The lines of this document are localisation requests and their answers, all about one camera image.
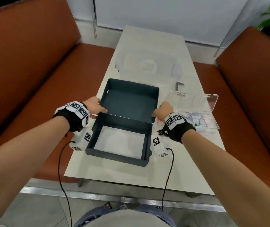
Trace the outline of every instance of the clear plastic container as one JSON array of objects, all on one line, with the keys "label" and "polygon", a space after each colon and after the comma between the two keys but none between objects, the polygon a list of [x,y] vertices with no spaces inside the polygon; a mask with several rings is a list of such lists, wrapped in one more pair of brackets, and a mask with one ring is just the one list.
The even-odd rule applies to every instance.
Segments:
[{"label": "clear plastic container", "polygon": [[212,111],[217,99],[218,95],[170,92],[165,100],[171,104],[175,112],[192,122],[197,132],[215,133],[219,126]]},{"label": "clear plastic container", "polygon": [[121,50],[115,60],[121,80],[170,87],[181,77],[180,64],[174,57],[143,50]]}]

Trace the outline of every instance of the dark teal box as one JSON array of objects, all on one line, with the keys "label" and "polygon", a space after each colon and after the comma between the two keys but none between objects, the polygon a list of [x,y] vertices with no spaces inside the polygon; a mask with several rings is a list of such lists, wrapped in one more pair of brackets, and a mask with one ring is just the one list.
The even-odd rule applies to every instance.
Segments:
[{"label": "dark teal box", "polygon": [[[157,108],[159,88],[125,80],[109,79],[104,89],[100,105],[106,114],[99,113],[94,125],[93,135],[86,148],[88,155],[111,159],[145,167],[152,152],[150,150],[152,112]],[[144,134],[141,159],[126,157],[94,149],[103,126]]]}]

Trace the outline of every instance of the brown leather sofa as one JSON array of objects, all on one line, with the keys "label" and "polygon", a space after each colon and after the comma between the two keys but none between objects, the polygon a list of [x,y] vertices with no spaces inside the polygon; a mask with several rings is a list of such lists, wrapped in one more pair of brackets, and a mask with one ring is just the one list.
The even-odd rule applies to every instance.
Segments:
[{"label": "brown leather sofa", "polygon": [[[66,0],[23,0],[0,8],[0,145],[46,122],[54,110],[95,96],[114,49],[77,43]],[[270,38],[246,29],[215,65],[194,63],[226,151],[270,187]],[[58,180],[68,134],[35,178]],[[64,174],[72,149],[63,152]],[[76,179],[63,177],[64,182]]]}]

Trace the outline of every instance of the white table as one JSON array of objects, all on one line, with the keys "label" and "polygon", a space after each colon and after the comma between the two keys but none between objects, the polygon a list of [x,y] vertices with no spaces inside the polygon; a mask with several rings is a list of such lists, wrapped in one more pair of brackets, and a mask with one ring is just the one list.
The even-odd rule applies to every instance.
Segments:
[{"label": "white table", "polygon": [[[203,93],[199,78],[182,36],[148,29],[126,26],[100,85],[97,97],[101,98],[109,78],[119,79],[115,66],[117,53],[122,49],[143,49],[175,57],[181,64],[183,76],[179,82],[192,93]],[[164,100],[159,96],[159,104]],[[209,140],[224,149],[219,132]],[[182,144],[172,141],[175,160],[167,189],[202,194],[214,194]],[[164,189],[171,167],[172,156],[159,157],[152,154],[146,167],[135,166],[74,151],[65,176],[92,179],[111,183]]]}]

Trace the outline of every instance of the blue jeans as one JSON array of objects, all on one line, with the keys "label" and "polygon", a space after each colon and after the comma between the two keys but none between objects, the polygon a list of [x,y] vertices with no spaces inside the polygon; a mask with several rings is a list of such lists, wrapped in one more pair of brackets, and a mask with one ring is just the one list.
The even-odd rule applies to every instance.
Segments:
[{"label": "blue jeans", "polygon": [[[127,207],[125,205],[120,206],[118,209],[114,210],[118,211],[118,210],[126,210]],[[157,209],[155,206],[150,206],[150,205],[140,205],[138,206],[136,209],[134,209],[136,211],[140,211],[140,212],[144,212],[144,213],[150,213],[156,217],[158,217],[159,219],[163,220],[165,223],[167,223],[169,226],[171,227],[176,227],[176,224],[174,222],[174,220],[166,213],[164,213],[162,210]],[[77,222],[75,225],[73,225],[73,227],[83,227],[86,224],[96,220],[97,218],[108,214],[111,212],[110,207],[108,206],[100,206],[100,207],[96,207],[90,211],[88,211],[87,213],[85,213]]]}]

